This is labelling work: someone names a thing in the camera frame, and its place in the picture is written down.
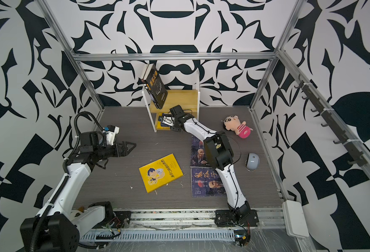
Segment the black deer antler book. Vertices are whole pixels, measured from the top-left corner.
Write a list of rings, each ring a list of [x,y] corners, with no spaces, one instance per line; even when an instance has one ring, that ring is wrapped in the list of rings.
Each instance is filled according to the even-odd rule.
[[[147,80],[151,85],[151,91],[156,99],[155,107],[157,109],[162,109],[166,102],[168,91],[163,84],[155,64],[151,64],[151,72],[149,73]]]

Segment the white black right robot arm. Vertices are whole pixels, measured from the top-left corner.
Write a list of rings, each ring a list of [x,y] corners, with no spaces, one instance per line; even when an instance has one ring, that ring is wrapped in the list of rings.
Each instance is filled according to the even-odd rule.
[[[234,153],[227,135],[206,127],[180,105],[170,108],[170,114],[173,117],[172,131],[188,132],[203,142],[207,162],[216,170],[226,190],[230,220],[239,224],[248,217],[251,208],[235,175]]]

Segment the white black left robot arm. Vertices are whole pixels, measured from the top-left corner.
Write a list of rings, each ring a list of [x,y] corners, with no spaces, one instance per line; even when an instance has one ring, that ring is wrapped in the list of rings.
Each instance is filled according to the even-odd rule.
[[[25,219],[20,227],[27,252],[74,252],[78,247],[98,249],[97,245],[81,243],[81,238],[93,227],[105,226],[115,217],[110,202],[95,203],[77,217],[71,217],[71,212],[94,168],[109,158],[128,156],[137,145],[117,142],[119,127],[101,127],[96,117],[87,111],[75,116],[74,129],[77,141],[62,164],[61,181],[37,215]]]

